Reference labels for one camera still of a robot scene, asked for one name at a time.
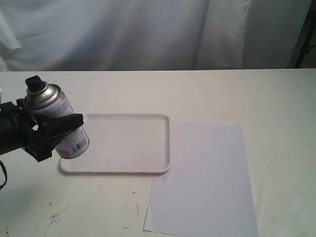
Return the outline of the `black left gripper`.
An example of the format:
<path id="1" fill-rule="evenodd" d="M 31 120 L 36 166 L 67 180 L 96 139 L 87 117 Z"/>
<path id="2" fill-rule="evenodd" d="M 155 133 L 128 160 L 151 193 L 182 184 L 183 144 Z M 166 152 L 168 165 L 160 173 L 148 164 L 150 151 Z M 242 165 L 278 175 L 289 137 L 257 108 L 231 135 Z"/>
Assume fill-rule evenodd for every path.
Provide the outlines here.
<path id="1" fill-rule="evenodd" d="M 24 151 L 37 162 L 52 157 L 52 150 L 69 134 L 83 125 L 83 114 L 59 118 L 30 114 L 23 99 L 16 100 L 20 118 L 17 119 L 25 140 Z"/>

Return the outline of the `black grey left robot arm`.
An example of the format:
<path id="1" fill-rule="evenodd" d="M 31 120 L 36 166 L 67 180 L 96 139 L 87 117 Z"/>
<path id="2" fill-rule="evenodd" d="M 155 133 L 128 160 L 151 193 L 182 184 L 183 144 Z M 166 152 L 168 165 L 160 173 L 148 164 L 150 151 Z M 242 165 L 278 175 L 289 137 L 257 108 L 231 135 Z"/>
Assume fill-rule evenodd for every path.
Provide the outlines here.
<path id="1" fill-rule="evenodd" d="M 40 162 L 52 157 L 55 147 L 83 125 L 83 114 L 60 118 L 32 115 L 23 100 L 0 105 L 0 154 L 23 148 Z"/>

